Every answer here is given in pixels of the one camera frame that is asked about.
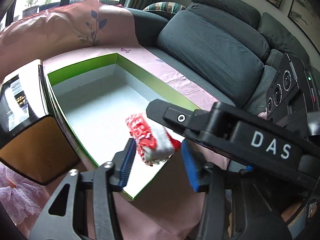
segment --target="white lettering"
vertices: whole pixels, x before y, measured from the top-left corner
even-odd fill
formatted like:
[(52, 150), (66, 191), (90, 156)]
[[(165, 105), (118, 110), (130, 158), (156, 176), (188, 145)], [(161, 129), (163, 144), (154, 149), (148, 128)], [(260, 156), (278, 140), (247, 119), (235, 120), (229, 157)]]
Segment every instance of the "white lettering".
[(272, 150), (273, 155), (276, 155), (276, 143), (277, 143), (276, 138), (274, 138), (270, 143), (270, 145), (268, 146), (268, 148), (266, 149), (266, 152)]
[(285, 144), (284, 147), (283, 147), (283, 151), (286, 153), (286, 155), (281, 154), (281, 158), (283, 158), (285, 160), (289, 158), (289, 154), (290, 153), (289, 153), (288, 149), (291, 149), (291, 145)]
[[(256, 142), (256, 139), (257, 139), (257, 135), (260, 136), (260, 141), (259, 141), (259, 143), (255, 143), (255, 142)], [(253, 138), (252, 138), (251, 146), (258, 148), (258, 147), (261, 146), (262, 142), (263, 142), (263, 134), (260, 133), (260, 132), (258, 132), (258, 131), (255, 131), (255, 132), (254, 132), (254, 136), (253, 136)]]

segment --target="camera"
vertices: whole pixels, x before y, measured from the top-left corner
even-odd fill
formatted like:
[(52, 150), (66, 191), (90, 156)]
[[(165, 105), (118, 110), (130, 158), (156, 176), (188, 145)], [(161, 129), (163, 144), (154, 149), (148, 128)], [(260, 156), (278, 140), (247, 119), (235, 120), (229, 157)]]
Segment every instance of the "camera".
[(319, 145), (319, 90), (301, 60), (283, 55), (267, 90), (267, 120)]

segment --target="purple fabric flower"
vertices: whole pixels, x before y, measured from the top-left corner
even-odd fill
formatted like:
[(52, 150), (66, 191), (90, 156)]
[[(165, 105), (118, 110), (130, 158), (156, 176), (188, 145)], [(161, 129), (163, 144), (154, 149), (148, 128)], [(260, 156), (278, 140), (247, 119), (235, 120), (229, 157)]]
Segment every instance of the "purple fabric flower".
[(29, 215), (41, 213), (41, 207), (36, 201), (41, 193), (40, 185), (0, 163), (0, 201), (16, 225)]

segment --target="silver screw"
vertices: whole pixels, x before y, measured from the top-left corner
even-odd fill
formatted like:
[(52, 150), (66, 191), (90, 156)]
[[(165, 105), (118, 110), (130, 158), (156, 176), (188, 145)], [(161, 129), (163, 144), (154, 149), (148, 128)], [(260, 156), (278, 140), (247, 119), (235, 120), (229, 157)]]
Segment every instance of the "silver screw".
[(106, 169), (110, 169), (113, 167), (113, 162), (106, 162), (103, 167), (105, 167)]
[(73, 170), (69, 171), (69, 175), (70, 176), (76, 176), (76, 175), (78, 175), (78, 173), (79, 173), (79, 171), (76, 170), (76, 169), (73, 169)]
[(178, 116), (178, 122), (184, 122), (186, 120), (186, 116), (184, 114), (180, 114)]

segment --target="sofa cushion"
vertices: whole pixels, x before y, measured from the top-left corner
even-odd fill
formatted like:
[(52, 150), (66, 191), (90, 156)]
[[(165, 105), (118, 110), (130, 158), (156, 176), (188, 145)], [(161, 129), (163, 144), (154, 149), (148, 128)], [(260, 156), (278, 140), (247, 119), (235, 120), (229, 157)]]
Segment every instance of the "sofa cushion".
[(264, 71), (259, 85), (254, 91), (252, 97), (243, 107), (244, 110), (256, 115), (266, 111), (266, 93), (275, 74), (276, 70), (274, 68), (267, 65), (264, 66)]
[(231, 106), (236, 106), (234, 102), (226, 95), (224, 95), (221, 91), (219, 91), (214, 85), (212, 85), (209, 81), (200, 76), (197, 72), (195, 72), (192, 68), (187, 65), (184, 65), (182, 62), (178, 61), (176, 58), (170, 56), (164, 51), (160, 50), (156, 47), (145, 47), (148, 51), (150, 51), (153, 55), (157, 56), (159, 59), (162, 59), (169, 66), (173, 67), (175, 70), (179, 71), (182, 75), (184, 75), (187, 79), (197, 84), (199, 87), (207, 91), (210, 95), (216, 98), (218, 101), (222, 103), (226, 103)]
[(229, 33), (236, 40), (250, 49), (259, 59), (265, 60), (269, 55), (269, 44), (257, 30), (233, 15), (201, 3), (193, 3), (186, 9), (201, 16), (208, 22)]
[(170, 20), (178, 11), (185, 10), (186, 7), (175, 2), (157, 2), (144, 8), (146, 12), (160, 15)]
[(298, 39), (270, 14), (266, 12), (262, 14), (258, 32), (267, 40), (271, 49), (287, 53), (302, 60), (305, 65), (309, 65), (309, 55)]
[(267, 58), (266, 65), (273, 67), (275, 70), (278, 70), (280, 67), (280, 62), (282, 59), (283, 53), (279, 50), (272, 49), (270, 50), (269, 57)]
[(127, 8), (133, 15), (135, 31), (141, 46), (154, 46), (161, 30), (168, 20), (149, 12)]
[(189, 11), (170, 20), (157, 47), (190, 66), (238, 107), (253, 94), (264, 66), (239, 41)]
[(191, 0), (195, 3), (204, 3), (214, 6), (227, 13), (232, 14), (238, 19), (249, 24), (253, 28), (257, 28), (260, 21), (260, 13), (253, 6), (241, 0)]

